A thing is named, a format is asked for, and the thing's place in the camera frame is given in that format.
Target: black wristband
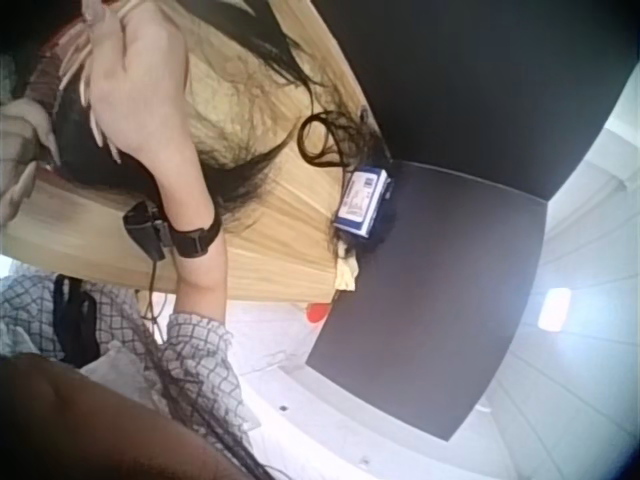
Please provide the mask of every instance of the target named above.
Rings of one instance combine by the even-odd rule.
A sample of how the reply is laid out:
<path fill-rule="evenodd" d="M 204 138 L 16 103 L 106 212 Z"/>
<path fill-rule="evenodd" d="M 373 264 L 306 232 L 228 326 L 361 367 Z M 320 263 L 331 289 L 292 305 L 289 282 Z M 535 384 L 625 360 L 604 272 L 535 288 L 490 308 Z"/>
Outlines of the black wristband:
<path fill-rule="evenodd" d="M 206 255 L 211 244 L 220 235 L 220 230 L 222 230 L 222 219 L 217 211 L 213 223 L 207 229 L 198 228 L 189 232 L 180 232 L 169 224 L 173 247 L 178 255 L 184 258 L 198 258 Z"/>

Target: black panel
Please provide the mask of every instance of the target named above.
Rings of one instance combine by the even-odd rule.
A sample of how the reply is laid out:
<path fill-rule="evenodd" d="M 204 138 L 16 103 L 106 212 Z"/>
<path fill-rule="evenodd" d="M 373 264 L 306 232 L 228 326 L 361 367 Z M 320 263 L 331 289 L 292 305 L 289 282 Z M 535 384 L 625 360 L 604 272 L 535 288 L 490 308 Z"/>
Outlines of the black panel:
<path fill-rule="evenodd" d="M 313 0 L 396 158 L 550 199 L 637 62 L 636 2 Z"/>
<path fill-rule="evenodd" d="M 546 203 L 407 165 L 398 219 L 335 302 L 308 365 L 347 391 L 449 439 L 515 334 L 542 247 Z"/>

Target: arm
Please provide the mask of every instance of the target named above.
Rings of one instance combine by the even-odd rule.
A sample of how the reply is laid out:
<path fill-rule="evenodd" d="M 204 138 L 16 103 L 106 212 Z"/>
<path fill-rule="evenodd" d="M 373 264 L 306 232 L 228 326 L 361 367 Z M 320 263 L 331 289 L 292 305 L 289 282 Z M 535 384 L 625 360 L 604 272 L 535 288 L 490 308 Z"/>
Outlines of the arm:
<path fill-rule="evenodd" d="M 179 172 L 156 177 L 165 212 L 176 230 L 207 228 L 215 208 L 202 176 L 195 148 L 188 142 L 176 158 Z M 175 165 L 168 159 L 168 165 Z M 227 249 L 224 233 L 211 244 L 206 255 L 182 258 L 174 255 L 178 271 L 176 312 L 197 313 L 224 321 L 227 303 Z"/>
<path fill-rule="evenodd" d="M 179 231 L 208 228 L 216 215 L 191 140 L 184 95 L 184 38 L 152 2 L 121 24 L 100 0 L 83 0 L 93 59 L 89 93 L 99 127 L 153 174 Z M 224 320 L 227 254 L 221 233 L 203 257 L 175 256 L 176 310 Z"/>

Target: black strap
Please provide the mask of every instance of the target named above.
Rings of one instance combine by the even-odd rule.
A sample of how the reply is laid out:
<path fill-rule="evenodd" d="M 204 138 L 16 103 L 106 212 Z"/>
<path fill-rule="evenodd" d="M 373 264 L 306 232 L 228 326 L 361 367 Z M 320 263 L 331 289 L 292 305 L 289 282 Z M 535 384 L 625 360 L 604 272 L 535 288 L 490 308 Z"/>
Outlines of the black strap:
<path fill-rule="evenodd" d="M 198 228 L 189 232 L 180 232 L 169 225 L 171 241 L 178 255 L 184 258 L 197 258 L 205 255 L 209 247 L 220 235 L 222 219 L 220 210 L 216 208 L 213 223 L 209 228 Z"/>
<path fill-rule="evenodd" d="M 82 280 L 58 275 L 53 284 L 53 330 L 64 352 L 62 362 L 82 368 L 100 358 L 96 325 L 96 299 L 82 291 Z"/>

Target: checkered sleeve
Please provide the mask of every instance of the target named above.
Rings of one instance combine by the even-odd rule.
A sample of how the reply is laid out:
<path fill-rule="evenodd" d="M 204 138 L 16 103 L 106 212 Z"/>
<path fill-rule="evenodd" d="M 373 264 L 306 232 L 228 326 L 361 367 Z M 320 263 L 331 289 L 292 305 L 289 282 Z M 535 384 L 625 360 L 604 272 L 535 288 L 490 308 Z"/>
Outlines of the checkered sleeve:
<path fill-rule="evenodd" d="M 195 411 L 214 412 L 246 441 L 240 383 L 227 358 L 231 338 L 231 333 L 220 322 L 195 314 L 175 313 L 169 320 L 161 358 L 187 393 L 179 396 L 180 407 L 190 415 L 193 430 L 211 439 L 207 426 Z"/>

